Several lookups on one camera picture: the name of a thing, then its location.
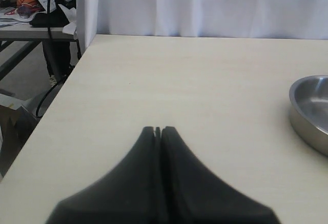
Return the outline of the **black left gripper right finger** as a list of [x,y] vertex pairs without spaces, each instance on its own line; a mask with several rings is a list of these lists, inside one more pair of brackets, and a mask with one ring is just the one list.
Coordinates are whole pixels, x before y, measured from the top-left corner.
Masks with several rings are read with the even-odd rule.
[[274,211],[209,170],[174,127],[161,136],[161,172],[171,223],[279,223]]

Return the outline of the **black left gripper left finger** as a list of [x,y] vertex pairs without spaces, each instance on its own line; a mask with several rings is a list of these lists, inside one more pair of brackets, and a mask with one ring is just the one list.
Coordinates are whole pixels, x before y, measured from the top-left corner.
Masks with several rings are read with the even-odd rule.
[[117,166],[60,201],[47,223],[166,223],[159,143],[160,129],[144,127]]

